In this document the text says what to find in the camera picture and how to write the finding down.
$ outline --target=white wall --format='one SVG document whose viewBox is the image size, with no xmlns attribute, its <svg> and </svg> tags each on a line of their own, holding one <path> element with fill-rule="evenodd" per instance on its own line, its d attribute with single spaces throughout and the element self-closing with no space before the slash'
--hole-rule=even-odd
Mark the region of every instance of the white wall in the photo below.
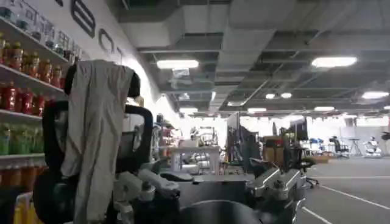
<svg viewBox="0 0 390 224">
<path fill-rule="evenodd" d="M 144 62 L 138 56 L 137 50 L 129 43 L 121 26 L 111 14 L 104 0 L 83 0 L 82 2 L 93 13 L 96 20 L 96 36 L 91 39 L 80 26 L 72 19 L 70 13 L 71 0 L 63 0 L 64 7 L 60 7 L 55 1 L 47 0 L 25 0 L 34 7 L 40 14 L 50 20 L 56 28 L 66 33 L 74 39 L 77 44 L 84 49 L 91 59 L 104 59 L 115 61 L 119 64 L 128 66 L 135 70 L 141 79 L 141 96 L 144 98 L 144 106 L 156 115 L 162 113 L 159 107 L 156 107 L 156 101 L 161 97 L 158 88 L 152 79 L 151 74 L 146 70 Z M 115 42 L 115 48 L 118 47 L 123 51 L 124 58 L 120 55 L 105 53 L 98 43 L 98 30 L 103 28 Z M 169 120 L 178 120 L 170 103 L 162 103 L 165 111 L 164 116 Z"/>
</svg>

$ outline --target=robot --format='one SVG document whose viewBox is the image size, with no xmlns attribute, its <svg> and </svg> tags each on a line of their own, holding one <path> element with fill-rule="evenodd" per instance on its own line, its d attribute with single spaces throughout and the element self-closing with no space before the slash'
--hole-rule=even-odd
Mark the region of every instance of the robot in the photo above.
<svg viewBox="0 0 390 224">
<path fill-rule="evenodd" d="M 370 141 L 364 142 L 364 147 L 366 148 L 366 154 L 364 158 L 382 158 L 382 151 L 379 149 L 378 142 L 375 140 L 375 137 L 371 137 Z"/>
</svg>

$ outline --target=gray cloth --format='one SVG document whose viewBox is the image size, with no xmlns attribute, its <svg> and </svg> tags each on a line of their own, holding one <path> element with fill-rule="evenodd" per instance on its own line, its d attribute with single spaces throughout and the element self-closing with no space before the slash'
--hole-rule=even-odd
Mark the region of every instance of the gray cloth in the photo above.
<svg viewBox="0 0 390 224">
<path fill-rule="evenodd" d="M 77 64 L 69 96 L 62 174 L 80 172 L 74 224 L 104 219 L 113 190 L 127 93 L 133 71 L 96 60 Z"/>
</svg>

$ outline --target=shelf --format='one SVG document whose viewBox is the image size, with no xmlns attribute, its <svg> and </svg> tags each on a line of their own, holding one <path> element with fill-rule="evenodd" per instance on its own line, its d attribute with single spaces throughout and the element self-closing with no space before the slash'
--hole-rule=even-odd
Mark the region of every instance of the shelf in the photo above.
<svg viewBox="0 0 390 224">
<path fill-rule="evenodd" d="M 0 81 L 6 83 L 14 82 L 16 87 L 30 88 L 36 94 L 42 93 L 44 96 L 53 96 L 57 100 L 66 98 L 66 94 L 61 88 L 52 86 L 2 64 L 0 64 Z"/>
<path fill-rule="evenodd" d="M 0 110 L 0 122 L 2 123 L 41 125 L 41 121 L 42 117 Z"/>
<path fill-rule="evenodd" d="M 45 166 L 44 154 L 0 156 L 0 170 L 17 169 L 29 166 Z"/>
<path fill-rule="evenodd" d="M 4 34 L 4 38 L 9 41 L 10 44 L 13 44 L 14 42 L 20 42 L 23 49 L 29 53 L 38 53 L 41 60 L 50 59 L 50 61 L 52 61 L 52 63 L 55 65 L 62 65 L 68 62 L 68 60 L 66 60 L 64 57 L 41 44 L 28 33 L 25 33 L 25 31 L 1 16 L 0 32 Z"/>
</svg>

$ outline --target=concrete floor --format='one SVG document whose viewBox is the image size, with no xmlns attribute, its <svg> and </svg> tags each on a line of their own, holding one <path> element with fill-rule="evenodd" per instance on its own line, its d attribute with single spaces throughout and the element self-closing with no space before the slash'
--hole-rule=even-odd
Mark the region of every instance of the concrete floor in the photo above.
<svg viewBox="0 0 390 224">
<path fill-rule="evenodd" d="M 308 176 L 324 187 L 308 190 L 298 224 L 390 223 L 390 158 L 333 159 Z"/>
</svg>

